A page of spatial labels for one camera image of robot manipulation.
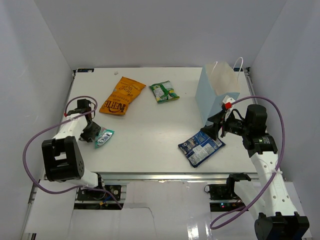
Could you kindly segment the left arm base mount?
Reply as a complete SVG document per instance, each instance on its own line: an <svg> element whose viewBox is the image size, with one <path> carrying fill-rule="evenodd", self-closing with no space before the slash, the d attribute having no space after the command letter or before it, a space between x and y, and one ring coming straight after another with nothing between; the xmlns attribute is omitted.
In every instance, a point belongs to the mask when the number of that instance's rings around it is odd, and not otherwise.
<svg viewBox="0 0 320 240"><path fill-rule="evenodd" d="M121 199L121 185L105 185L105 190L109 191L117 201ZM113 198L110 195L102 191L93 191L88 189L79 189L77 192L76 200L78 201L103 201L107 199L112 201Z"/></svg>

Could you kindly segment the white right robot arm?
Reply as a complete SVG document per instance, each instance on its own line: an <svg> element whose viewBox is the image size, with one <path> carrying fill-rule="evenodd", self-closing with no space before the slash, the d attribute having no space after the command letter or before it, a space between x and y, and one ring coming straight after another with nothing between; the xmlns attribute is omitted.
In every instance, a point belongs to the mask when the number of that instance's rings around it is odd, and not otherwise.
<svg viewBox="0 0 320 240"><path fill-rule="evenodd" d="M212 124L201 131L214 140L226 133L240 136L262 189L257 192L247 174L234 173L227 178L226 195L233 200L242 200L255 220L257 239L301 240L310 223L306 216L298 213L277 167L280 157L274 138L266 131L266 108L248 105L242 119L237 119L234 112L231 103L223 104L220 112L208 118Z"/></svg>

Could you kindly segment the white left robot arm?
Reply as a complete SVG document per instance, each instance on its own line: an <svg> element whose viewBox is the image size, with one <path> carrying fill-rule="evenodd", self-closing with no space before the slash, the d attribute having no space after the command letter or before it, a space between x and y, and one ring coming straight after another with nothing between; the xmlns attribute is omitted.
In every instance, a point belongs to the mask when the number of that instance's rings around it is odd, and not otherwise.
<svg viewBox="0 0 320 240"><path fill-rule="evenodd" d="M78 146L80 139L92 143L101 131L93 121L92 102L88 99L77 101L77 107L66 113L67 123L52 138L42 142L42 155L46 177L51 182L67 182L86 186L88 193L99 200L105 196L106 187L98 173L86 169Z"/></svg>

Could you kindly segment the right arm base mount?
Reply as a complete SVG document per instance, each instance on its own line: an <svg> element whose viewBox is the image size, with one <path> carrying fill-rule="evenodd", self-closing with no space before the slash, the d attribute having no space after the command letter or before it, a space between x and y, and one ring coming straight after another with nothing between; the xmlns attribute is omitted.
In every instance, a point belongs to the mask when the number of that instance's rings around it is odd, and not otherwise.
<svg viewBox="0 0 320 240"><path fill-rule="evenodd" d="M229 191L227 184L207 184L204 192L209 194L210 200L239 200L240 198Z"/></svg>

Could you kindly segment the teal Fox's mint bag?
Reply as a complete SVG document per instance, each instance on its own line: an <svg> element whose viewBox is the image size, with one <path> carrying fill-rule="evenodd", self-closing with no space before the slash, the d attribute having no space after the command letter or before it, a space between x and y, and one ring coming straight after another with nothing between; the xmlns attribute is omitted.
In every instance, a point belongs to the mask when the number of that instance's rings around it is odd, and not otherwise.
<svg viewBox="0 0 320 240"><path fill-rule="evenodd" d="M98 149L104 146L107 141L114 135L114 131L105 127L102 127L99 134L95 137L94 147Z"/></svg>

